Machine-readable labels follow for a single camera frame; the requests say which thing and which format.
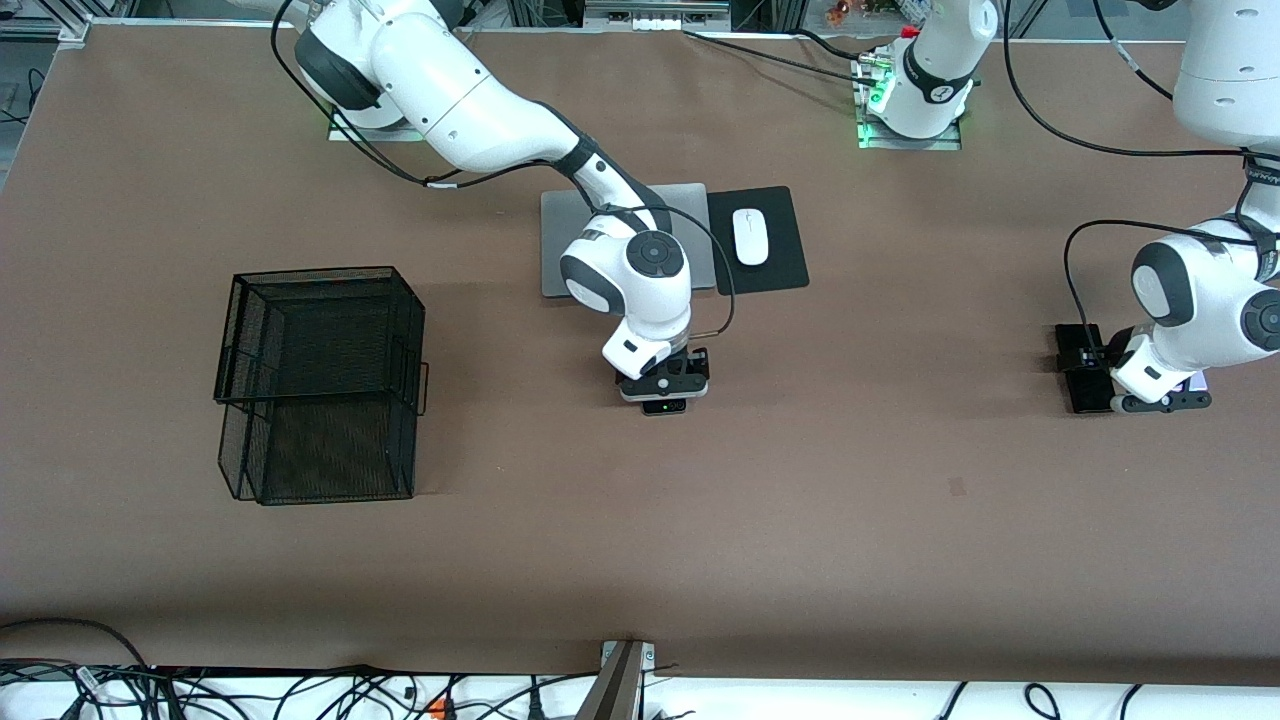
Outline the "black slab smartphone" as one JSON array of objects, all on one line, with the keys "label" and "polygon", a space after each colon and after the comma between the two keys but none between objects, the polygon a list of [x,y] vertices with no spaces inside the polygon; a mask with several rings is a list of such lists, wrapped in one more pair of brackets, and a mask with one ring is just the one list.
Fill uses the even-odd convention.
[{"label": "black slab smartphone", "polygon": [[[1053,327],[1056,372],[1057,338],[1089,338],[1097,347],[1100,345],[1106,345],[1102,341],[1100,328],[1096,324],[1056,324]],[[1112,378],[1105,368],[1097,372],[1071,372],[1059,374],[1065,382],[1068,402],[1073,414],[1087,415],[1111,413],[1110,401],[1115,396],[1115,389]]]}]

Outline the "white computer mouse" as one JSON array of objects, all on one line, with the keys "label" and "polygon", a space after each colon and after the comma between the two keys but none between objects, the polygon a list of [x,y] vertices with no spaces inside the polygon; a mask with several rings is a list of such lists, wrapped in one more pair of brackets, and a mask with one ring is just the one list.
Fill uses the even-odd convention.
[{"label": "white computer mouse", "polygon": [[740,208],[732,213],[733,249],[742,266],[762,266],[771,255],[771,238],[765,214],[755,208]]}]

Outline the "black mouse pad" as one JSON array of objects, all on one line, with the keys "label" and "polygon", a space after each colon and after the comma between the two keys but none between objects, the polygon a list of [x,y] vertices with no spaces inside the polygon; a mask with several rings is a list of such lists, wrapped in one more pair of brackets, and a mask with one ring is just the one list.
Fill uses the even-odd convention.
[{"label": "black mouse pad", "polygon": [[[762,266],[742,266],[733,249],[732,213],[755,208],[765,214],[771,255]],[[708,195],[710,229],[719,241],[716,288],[722,296],[795,290],[809,284],[809,273],[790,188],[769,186]]]}]

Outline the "silver closed laptop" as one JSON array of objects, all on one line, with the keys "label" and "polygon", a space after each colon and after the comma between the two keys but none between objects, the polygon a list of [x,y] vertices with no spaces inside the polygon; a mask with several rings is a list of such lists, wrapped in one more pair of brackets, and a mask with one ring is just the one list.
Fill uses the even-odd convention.
[{"label": "silver closed laptop", "polygon": [[[653,191],[664,204],[695,217],[708,227],[707,187],[701,183],[653,184]],[[553,191],[541,195],[541,295],[547,299],[567,299],[570,291],[561,275],[561,254],[575,241],[588,224],[591,213],[580,195],[572,190]],[[695,291],[713,290],[718,256],[716,243],[684,218],[673,217],[673,234],[684,246],[691,269],[691,284]]]}]

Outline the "grey power strip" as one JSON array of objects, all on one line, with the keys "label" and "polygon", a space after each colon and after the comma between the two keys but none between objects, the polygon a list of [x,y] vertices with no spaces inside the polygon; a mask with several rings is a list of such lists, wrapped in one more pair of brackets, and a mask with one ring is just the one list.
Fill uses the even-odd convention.
[{"label": "grey power strip", "polygon": [[585,29],[730,32],[730,0],[581,0]]}]

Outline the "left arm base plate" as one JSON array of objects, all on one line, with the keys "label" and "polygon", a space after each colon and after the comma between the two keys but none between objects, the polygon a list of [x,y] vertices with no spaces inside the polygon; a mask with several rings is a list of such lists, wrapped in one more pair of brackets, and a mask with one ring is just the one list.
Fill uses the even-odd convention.
[{"label": "left arm base plate", "polygon": [[860,149],[952,151],[961,147],[960,115],[972,85],[925,82],[922,88],[899,74],[888,47],[863,53],[850,63]]}]

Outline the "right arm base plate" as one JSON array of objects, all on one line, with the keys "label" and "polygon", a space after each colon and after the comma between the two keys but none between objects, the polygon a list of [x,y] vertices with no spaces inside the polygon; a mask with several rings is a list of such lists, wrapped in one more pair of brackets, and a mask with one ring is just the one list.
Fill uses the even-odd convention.
[{"label": "right arm base plate", "polygon": [[351,110],[330,104],[326,138],[333,142],[365,138],[371,142],[417,142],[419,131],[387,97],[379,105]]}]

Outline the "aluminium frame rail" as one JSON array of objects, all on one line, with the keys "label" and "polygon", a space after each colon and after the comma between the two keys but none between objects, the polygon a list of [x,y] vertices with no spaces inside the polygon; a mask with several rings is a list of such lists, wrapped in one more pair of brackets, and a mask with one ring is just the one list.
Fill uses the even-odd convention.
[{"label": "aluminium frame rail", "polygon": [[140,0],[0,0],[0,42],[82,44],[96,20],[133,17]]}]

